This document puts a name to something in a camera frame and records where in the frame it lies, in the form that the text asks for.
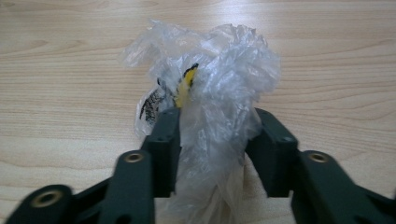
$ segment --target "yellow object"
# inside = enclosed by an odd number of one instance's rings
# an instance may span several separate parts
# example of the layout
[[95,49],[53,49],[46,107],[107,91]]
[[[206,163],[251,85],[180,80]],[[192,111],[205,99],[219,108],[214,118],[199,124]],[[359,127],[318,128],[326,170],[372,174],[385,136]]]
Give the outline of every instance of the yellow object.
[[187,69],[183,74],[183,78],[177,87],[177,96],[175,97],[175,105],[177,108],[183,106],[183,102],[187,99],[189,95],[189,89],[192,86],[192,81],[197,71],[198,63],[195,63],[191,68]]

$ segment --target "light wood surface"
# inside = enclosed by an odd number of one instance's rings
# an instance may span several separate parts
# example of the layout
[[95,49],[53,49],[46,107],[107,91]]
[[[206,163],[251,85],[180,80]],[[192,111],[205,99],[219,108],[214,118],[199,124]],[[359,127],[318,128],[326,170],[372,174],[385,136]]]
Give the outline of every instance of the light wood surface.
[[[395,1],[0,0],[0,222],[33,190],[81,191],[140,147],[134,113],[148,68],[116,58],[150,18],[257,28],[282,57],[280,85],[258,107],[301,150],[333,155],[356,183],[393,197]],[[289,202],[267,199],[247,167],[244,223],[293,223]]]

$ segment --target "wooden table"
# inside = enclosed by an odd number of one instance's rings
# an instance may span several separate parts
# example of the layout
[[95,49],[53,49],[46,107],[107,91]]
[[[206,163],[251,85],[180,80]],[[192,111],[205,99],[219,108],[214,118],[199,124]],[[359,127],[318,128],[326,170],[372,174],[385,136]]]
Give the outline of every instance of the wooden table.
[[[393,197],[395,1],[0,0],[0,221],[33,190],[81,191],[140,147],[134,113],[148,68],[116,58],[149,18],[257,28],[282,57],[279,87],[258,107],[301,150],[333,155],[357,184]],[[249,166],[244,199],[244,223],[294,222],[289,199],[267,199]]]

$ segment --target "crumpled plastic bag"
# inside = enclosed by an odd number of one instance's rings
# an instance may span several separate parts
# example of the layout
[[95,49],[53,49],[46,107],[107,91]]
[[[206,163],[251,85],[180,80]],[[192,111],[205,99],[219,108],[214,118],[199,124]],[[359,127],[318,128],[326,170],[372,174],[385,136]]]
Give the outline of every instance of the crumpled plastic bag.
[[239,223],[245,147],[261,131],[253,103],[276,87],[279,57],[244,25],[199,33],[152,21],[120,60],[132,67],[149,63],[157,83],[137,106],[138,135],[150,134],[158,113],[182,98],[177,192],[162,203],[160,216],[193,224]]

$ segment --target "clear plastic wrap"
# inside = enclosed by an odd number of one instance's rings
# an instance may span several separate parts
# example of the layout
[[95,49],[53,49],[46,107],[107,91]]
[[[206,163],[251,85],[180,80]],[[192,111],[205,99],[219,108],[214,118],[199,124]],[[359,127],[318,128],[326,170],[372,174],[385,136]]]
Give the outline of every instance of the clear plastic wrap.
[[253,103],[276,87],[279,58],[244,25],[202,34],[152,24],[120,59],[127,66],[150,63],[148,74],[158,83],[137,107],[138,135],[150,134],[157,113],[182,99],[177,194],[160,210],[184,223],[239,223],[244,150],[261,127]]

